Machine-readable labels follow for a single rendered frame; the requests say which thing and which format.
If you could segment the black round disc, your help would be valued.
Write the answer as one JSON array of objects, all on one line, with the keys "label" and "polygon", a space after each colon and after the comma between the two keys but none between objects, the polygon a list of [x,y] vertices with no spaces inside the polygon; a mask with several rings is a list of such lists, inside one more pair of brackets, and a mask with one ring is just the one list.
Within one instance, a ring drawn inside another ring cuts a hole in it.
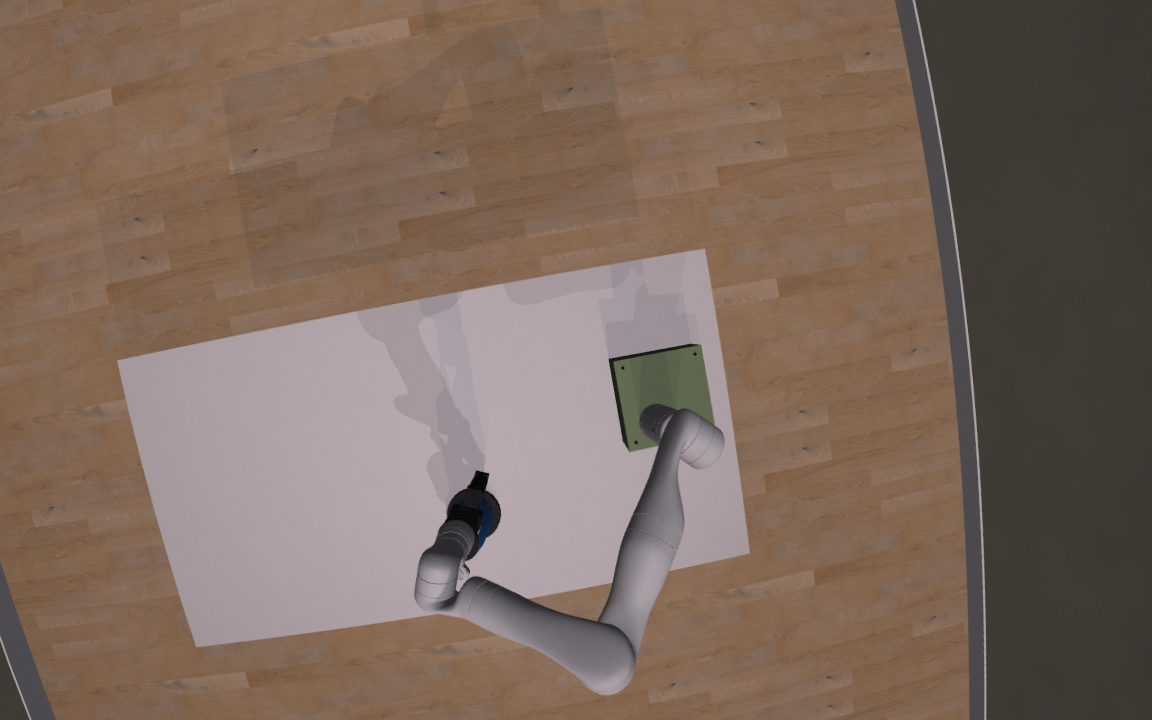
[{"label": "black round disc", "polygon": [[[457,493],[457,495],[454,495],[452,498],[450,503],[448,505],[448,509],[447,509],[447,518],[448,518],[452,505],[453,503],[460,503],[460,501],[465,500],[465,495],[467,495],[467,488],[461,488],[461,491]],[[495,532],[495,530],[497,530],[497,528],[499,526],[499,523],[500,523],[500,505],[498,503],[497,498],[493,497],[492,493],[490,493],[488,491],[486,491],[486,488],[485,488],[484,500],[486,501],[486,503],[488,503],[490,507],[492,507],[492,511],[493,511],[492,528],[490,528],[490,530],[488,530],[488,536],[492,536]],[[486,537],[488,537],[488,536],[486,536]]]}]

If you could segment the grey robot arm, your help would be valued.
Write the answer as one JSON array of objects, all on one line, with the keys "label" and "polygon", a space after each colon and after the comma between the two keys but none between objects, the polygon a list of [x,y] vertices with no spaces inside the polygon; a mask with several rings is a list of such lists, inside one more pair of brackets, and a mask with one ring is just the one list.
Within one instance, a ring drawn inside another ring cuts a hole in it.
[{"label": "grey robot arm", "polygon": [[623,691],[634,676],[647,617],[684,536],[679,461],[704,469],[723,450],[722,430],[685,407],[647,406],[639,424],[644,435],[660,445],[628,521],[611,594],[598,621],[547,609],[483,577],[468,578],[456,591],[468,543],[454,532],[439,536],[422,552],[414,591],[420,609],[463,617],[526,644],[579,676],[582,685],[594,694]]}]

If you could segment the blue kettle with black handle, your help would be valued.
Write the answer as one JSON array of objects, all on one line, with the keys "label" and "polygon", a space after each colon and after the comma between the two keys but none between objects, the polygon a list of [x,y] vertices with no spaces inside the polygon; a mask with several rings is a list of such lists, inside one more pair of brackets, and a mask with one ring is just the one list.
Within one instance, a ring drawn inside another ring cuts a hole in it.
[{"label": "blue kettle with black handle", "polygon": [[467,507],[470,507],[470,509],[477,509],[477,506],[479,506],[479,510],[484,511],[480,533],[476,536],[473,548],[470,551],[470,553],[468,553],[467,561],[473,559],[477,551],[479,551],[483,547],[483,544],[486,539],[486,535],[488,535],[488,529],[490,526],[492,526],[490,525],[492,524],[493,521],[492,507],[490,507],[488,503],[486,503],[486,501],[484,500],[486,483],[488,483],[488,473],[485,473],[485,471],[476,470],[473,480],[471,482],[470,486],[467,487],[465,500],[460,501],[460,505],[465,505]]}]

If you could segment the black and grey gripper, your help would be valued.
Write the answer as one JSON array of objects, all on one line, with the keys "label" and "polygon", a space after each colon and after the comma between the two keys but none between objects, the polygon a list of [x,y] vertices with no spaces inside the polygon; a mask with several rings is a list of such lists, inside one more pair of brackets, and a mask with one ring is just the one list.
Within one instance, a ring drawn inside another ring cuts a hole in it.
[{"label": "black and grey gripper", "polygon": [[[470,507],[454,503],[448,518],[445,520],[445,523],[438,530],[439,533],[435,538],[442,536],[445,532],[458,533],[460,536],[465,537],[465,541],[468,543],[468,553],[470,553],[473,548],[476,536],[480,532],[479,529],[482,528],[482,521],[483,510],[470,509]],[[479,532],[477,532],[477,530],[479,530]],[[467,564],[463,564],[463,568],[461,568],[458,574],[460,582],[467,582],[468,574],[470,574],[470,569],[467,568]]]}]

